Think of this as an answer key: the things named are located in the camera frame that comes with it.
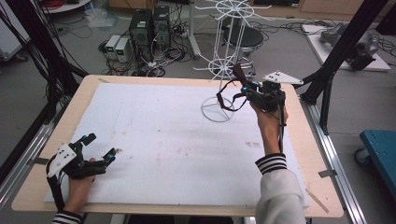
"striped cuff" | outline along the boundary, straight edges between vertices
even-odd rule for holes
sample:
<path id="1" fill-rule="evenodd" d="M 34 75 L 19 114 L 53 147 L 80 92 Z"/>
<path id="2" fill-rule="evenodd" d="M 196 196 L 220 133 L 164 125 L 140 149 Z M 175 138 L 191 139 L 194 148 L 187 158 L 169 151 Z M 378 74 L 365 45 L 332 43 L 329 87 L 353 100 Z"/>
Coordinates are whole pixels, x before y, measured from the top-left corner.
<path id="1" fill-rule="evenodd" d="M 67 211 L 59 211 L 55 218 L 52 220 L 52 224 L 54 223 L 62 223 L 62 224 L 79 224 L 81 222 L 82 217 L 78 214 L 74 214 Z"/>
<path id="2" fill-rule="evenodd" d="M 283 153 L 274 153 L 256 161 L 262 175 L 274 170 L 287 169 L 286 156 Z"/>

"white board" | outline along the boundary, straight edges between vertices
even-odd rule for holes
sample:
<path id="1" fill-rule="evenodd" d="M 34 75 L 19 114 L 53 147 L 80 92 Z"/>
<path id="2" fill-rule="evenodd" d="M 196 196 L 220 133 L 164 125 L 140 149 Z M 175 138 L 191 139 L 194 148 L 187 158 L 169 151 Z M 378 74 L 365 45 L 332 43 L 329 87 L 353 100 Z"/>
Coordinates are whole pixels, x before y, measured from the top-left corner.
<path id="1" fill-rule="evenodd" d="M 325 31 L 327 28 L 324 26 L 316 26 L 316 25 L 303 25 L 303 29 L 309 33 L 315 33 L 314 35 L 308 35 L 309 43 L 317 54 L 320 63 L 323 64 L 327 57 L 329 57 L 330 52 L 332 51 L 332 47 L 329 43 L 320 43 L 320 34 L 322 31 Z M 390 70 L 390 67 L 387 63 L 382 60 L 378 54 L 374 54 L 373 58 L 375 61 L 367 65 L 363 71 L 379 71 L 384 72 Z M 343 62 L 340 66 L 340 69 L 349 69 L 352 70 L 350 65 L 346 62 Z"/>
<path id="2" fill-rule="evenodd" d="M 262 175 L 254 162 L 264 156 L 256 114 L 246 105 L 228 122 L 206 119 L 201 104 L 218 90 L 100 84 L 72 142 L 96 134 L 83 148 L 85 160 L 101 160 L 112 147 L 122 152 L 96 177 L 89 202 L 255 206 Z M 284 140 L 305 194 L 287 130 Z M 50 193 L 45 201 L 53 202 Z"/>

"white wire display stand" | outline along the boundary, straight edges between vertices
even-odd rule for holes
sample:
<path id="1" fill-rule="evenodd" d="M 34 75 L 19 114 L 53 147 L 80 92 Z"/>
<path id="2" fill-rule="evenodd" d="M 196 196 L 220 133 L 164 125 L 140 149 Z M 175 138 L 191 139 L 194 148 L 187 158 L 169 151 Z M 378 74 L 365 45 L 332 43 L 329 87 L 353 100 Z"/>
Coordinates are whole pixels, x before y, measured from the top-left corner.
<path id="1" fill-rule="evenodd" d="M 216 18 L 219 21 L 218 29 L 216 33 L 216 42 L 213 51 L 213 60 L 208 60 L 204 57 L 201 52 L 199 52 L 199 56 L 208 61 L 207 68 L 193 68 L 195 70 L 208 70 L 211 72 L 214 77 L 211 79 L 215 79 L 217 77 L 220 78 L 219 89 L 222 88 L 222 81 L 224 78 L 232 79 L 233 78 L 233 66 L 239 62 L 239 51 L 241 47 L 242 36 L 245 32 L 245 27 L 250 24 L 247 21 L 247 18 L 250 17 L 259 17 L 265 20 L 270 21 L 270 19 L 264 18 L 260 15 L 254 13 L 255 8 L 269 8 L 269 7 L 251 7 L 248 4 L 248 0 L 223 0 L 223 1 L 215 1 L 215 0 L 206 0 L 206 2 L 213 2 L 216 3 L 213 7 L 196 7 L 197 9 L 216 9 L 220 16 Z M 224 19 L 227 17 L 231 17 L 231 25 L 228 34 L 227 43 L 230 43 L 231 36 L 233 32 L 233 25 L 235 19 L 242 19 L 239 29 L 238 38 L 236 40 L 236 46 L 234 47 L 233 53 L 230 53 L 230 44 L 226 44 L 226 50 L 224 57 L 219 56 L 219 46 L 220 46 L 220 39 L 221 39 L 221 27 L 223 24 Z M 253 62 L 247 61 L 247 63 L 241 63 L 242 68 L 251 67 Z M 223 98 L 224 104 L 231 109 L 233 109 L 233 104 L 230 100 Z M 212 97 L 205 100 L 201 105 L 201 110 L 204 116 L 212 121 L 215 122 L 225 122 L 230 120 L 233 117 L 233 111 L 224 110 L 221 108 L 218 98 Z"/>

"gray floor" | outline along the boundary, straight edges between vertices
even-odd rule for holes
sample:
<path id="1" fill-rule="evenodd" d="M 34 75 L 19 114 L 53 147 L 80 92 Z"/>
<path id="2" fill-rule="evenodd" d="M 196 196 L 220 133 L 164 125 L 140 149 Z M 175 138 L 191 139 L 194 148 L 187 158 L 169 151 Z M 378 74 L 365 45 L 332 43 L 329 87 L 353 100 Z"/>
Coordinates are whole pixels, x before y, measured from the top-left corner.
<path id="1" fill-rule="evenodd" d="M 85 21 L 71 25 L 73 34 L 61 36 L 70 53 L 85 70 L 91 74 L 101 74 L 106 69 L 106 60 L 98 51 L 99 44 L 111 34 L 124 33 L 129 25 L 128 15 L 118 14 L 115 27 L 88 29 Z M 81 10 L 58 14 L 55 22 L 77 21 L 83 17 Z M 211 17 L 198 15 L 196 28 Z M 290 20 L 261 21 L 279 26 Z M 215 27 L 215 22 L 203 26 Z M 214 33 L 213 29 L 200 32 Z M 262 48 L 251 54 L 255 62 L 256 80 L 262 75 L 280 70 L 297 78 L 306 77 L 320 67 L 318 58 L 303 35 L 280 30 L 270 34 Z M 202 53 L 210 58 L 213 52 L 214 37 L 197 35 Z M 378 55 L 387 63 L 396 64 L 394 57 L 380 50 Z M 193 67 L 207 67 L 203 59 L 174 63 L 165 67 L 166 77 L 205 78 L 213 76 L 208 72 L 195 71 Z M 41 111 L 45 103 L 45 80 L 38 74 L 32 61 L 27 63 L 12 60 L 0 67 L 0 162 L 3 163 L 11 150 Z M 363 214 L 369 224 L 390 224 L 396 222 L 396 204 L 385 187 L 374 166 L 360 168 L 353 159 L 353 153 L 362 147 L 359 133 L 366 129 L 395 130 L 396 69 L 388 72 L 351 72 L 340 70 L 333 81 L 332 100 L 329 114 L 329 132 L 344 166 L 348 180 L 359 201 Z M 23 213 L 11 209 L 13 195 L 0 211 L 0 223 L 49 223 L 53 213 Z M 89 215 L 86 223 L 109 223 L 110 215 Z M 313 223 L 350 223 L 347 215 L 340 218 L 315 218 Z"/>

